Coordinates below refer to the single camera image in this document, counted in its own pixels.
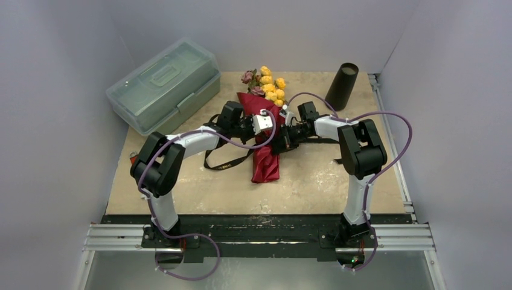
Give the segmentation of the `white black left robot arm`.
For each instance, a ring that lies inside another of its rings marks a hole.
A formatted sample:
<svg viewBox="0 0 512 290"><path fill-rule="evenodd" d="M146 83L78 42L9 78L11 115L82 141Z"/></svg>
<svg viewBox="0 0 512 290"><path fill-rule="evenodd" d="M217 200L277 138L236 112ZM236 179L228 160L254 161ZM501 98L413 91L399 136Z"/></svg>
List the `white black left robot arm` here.
<svg viewBox="0 0 512 290"><path fill-rule="evenodd" d="M256 136L256 126L261 120L268 121L268 114L246 114L240 103L228 101L221 113L195 130L176 135L153 132L147 137L132 161L130 175L149 203L152 225L158 229L156 238L163 246L175 246L182 236L171 191L178 181L183 161L192 155L216 150L233 138L240 139L240 145L245 146Z"/></svg>

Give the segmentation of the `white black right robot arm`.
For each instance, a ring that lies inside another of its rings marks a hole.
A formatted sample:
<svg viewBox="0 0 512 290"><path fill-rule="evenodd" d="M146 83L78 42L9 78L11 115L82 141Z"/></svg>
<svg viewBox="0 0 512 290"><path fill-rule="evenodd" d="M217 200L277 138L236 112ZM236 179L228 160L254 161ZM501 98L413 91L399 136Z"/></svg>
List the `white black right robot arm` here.
<svg viewBox="0 0 512 290"><path fill-rule="evenodd" d="M387 163L388 157L375 123L371 119L349 121L333 115L320 115L312 102L298 107L300 121L292 123L294 114L283 106L285 119L271 142L272 153L296 149L300 144L318 137L320 143L338 143L343 165L349 176L348 196L337 233L337 240L355 245L369 232L369 200L372 183Z"/></svg>

